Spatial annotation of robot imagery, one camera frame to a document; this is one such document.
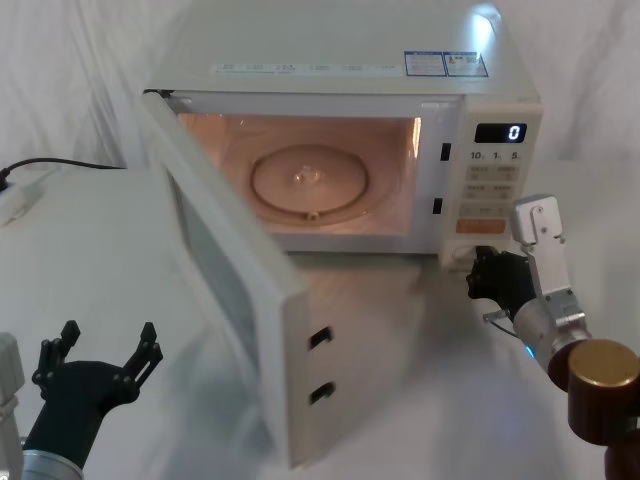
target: brown cylindrical part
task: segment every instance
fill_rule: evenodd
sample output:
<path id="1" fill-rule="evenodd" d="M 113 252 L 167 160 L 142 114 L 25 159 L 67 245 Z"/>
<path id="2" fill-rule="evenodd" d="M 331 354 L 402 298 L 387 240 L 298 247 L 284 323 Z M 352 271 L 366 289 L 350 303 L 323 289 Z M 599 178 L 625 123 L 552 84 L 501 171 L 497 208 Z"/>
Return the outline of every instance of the brown cylindrical part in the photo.
<path id="1" fill-rule="evenodd" d="M 629 430 L 640 362 L 611 340 L 586 340 L 569 356 L 569 426 L 583 440 L 609 445 Z"/>

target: microwave door window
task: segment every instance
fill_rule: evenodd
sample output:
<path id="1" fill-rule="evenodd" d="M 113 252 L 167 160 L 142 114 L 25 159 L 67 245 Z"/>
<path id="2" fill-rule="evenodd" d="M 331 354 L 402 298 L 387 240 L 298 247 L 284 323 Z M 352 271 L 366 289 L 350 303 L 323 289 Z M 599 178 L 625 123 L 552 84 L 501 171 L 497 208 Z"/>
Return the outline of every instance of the microwave door window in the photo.
<path id="1" fill-rule="evenodd" d="M 175 188 L 186 242 L 193 261 L 209 289 L 215 294 L 257 371 L 255 315 L 249 293 L 196 209 L 179 187 Z"/>

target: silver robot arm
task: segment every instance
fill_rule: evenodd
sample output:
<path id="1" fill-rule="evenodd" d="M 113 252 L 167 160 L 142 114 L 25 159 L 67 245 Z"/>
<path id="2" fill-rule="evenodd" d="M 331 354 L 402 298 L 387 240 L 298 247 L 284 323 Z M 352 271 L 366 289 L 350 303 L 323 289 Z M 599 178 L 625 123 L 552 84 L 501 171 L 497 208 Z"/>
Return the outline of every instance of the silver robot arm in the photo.
<path id="1" fill-rule="evenodd" d="M 525 256 L 476 247 L 467 277 L 470 298 L 489 298 L 559 388 L 567 392 L 568 423 L 596 445 L 640 433 L 640 361 L 613 340 L 592 339 L 569 282 L 565 239 L 555 197 L 516 202 L 513 238 Z"/>
<path id="2" fill-rule="evenodd" d="M 566 390 L 568 355 L 591 335 L 569 282 L 558 201 L 536 195 L 516 202 L 511 228 L 527 256 L 536 294 L 515 314 L 513 328 L 551 380 Z"/>

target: microwave control panel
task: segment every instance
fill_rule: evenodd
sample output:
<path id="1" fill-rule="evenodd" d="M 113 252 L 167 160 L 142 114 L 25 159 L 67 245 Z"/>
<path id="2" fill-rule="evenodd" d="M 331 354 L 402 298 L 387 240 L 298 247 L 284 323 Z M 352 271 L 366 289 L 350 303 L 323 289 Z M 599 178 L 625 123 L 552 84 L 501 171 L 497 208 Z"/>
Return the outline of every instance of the microwave control panel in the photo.
<path id="1" fill-rule="evenodd" d="M 465 100 L 444 202 L 443 267 L 468 269 L 477 245 L 507 248 L 541 117 L 539 103 Z"/>

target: digital display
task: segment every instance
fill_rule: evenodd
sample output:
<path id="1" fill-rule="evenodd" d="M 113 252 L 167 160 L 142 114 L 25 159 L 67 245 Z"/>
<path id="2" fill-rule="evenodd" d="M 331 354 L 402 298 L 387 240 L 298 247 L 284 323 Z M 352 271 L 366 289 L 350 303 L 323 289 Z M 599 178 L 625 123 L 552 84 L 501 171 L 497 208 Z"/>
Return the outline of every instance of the digital display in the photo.
<path id="1" fill-rule="evenodd" d="M 522 143 L 526 133 L 526 123 L 479 123 L 475 142 Z"/>

